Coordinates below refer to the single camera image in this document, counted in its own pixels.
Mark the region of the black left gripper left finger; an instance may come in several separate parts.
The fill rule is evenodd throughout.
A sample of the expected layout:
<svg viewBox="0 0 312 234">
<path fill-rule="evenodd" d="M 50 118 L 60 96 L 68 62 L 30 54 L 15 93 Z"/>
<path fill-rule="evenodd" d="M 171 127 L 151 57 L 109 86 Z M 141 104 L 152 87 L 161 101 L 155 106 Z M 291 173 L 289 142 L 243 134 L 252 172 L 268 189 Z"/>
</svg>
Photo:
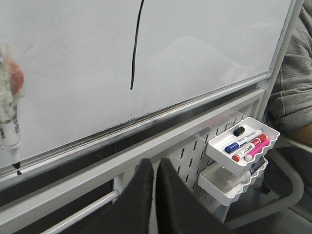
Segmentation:
<svg viewBox="0 0 312 234">
<path fill-rule="evenodd" d="M 93 220 L 80 226 L 77 234 L 147 234 L 153 196 L 154 170 L 149 159 L 138 168 L 116 202 Z"/>
</svg>

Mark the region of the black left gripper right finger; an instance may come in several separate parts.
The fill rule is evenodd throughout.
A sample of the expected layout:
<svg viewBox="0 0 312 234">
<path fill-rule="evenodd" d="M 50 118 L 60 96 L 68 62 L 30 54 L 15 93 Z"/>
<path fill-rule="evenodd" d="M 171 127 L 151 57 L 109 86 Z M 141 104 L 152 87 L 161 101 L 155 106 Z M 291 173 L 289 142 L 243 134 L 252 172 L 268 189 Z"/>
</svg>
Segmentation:
<svg viewBox="0 0 312 234">
<path fill-rule="evenodd" d="M 195 198 L 163 158 L 156 176 L 156 218 L 160 234 L 233 234 Z"/>
</svg>

